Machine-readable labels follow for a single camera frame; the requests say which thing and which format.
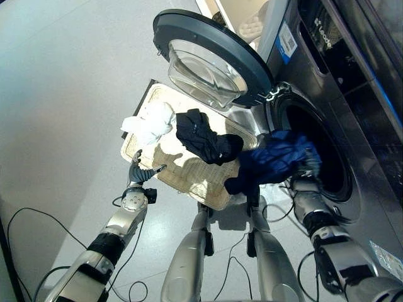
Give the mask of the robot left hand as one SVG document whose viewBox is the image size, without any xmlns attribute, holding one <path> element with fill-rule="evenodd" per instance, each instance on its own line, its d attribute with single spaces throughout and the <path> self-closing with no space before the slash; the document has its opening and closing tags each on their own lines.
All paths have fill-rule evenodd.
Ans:
<svg viewBox="0 0 403 302">
<path fill-rule="evenodd" d="M 151 179 L 154 175 L 163 171 L 167 165 L 162 164 L 151 169 L 143 169 L 139 166 L 141 162 L 142 149 L 136 151 L 132 157 L 131 165 L 128 171 L 127 187 L 139 185 L 142 186 L 144 182 Z"/>
</svg>

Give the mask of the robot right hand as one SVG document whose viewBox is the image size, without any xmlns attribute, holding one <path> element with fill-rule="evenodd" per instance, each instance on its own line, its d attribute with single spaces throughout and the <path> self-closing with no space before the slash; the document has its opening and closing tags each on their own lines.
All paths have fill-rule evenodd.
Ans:
<svg viewBox="0 0 403 302">
<path fill-rule="evenodd" d="M 318 157 L 307 152 L 305 158 L 297 164 L 293 177 L 320 182 L 319 173 L 321 171 L 321 165 L 322 161 Z"/>
</svg>

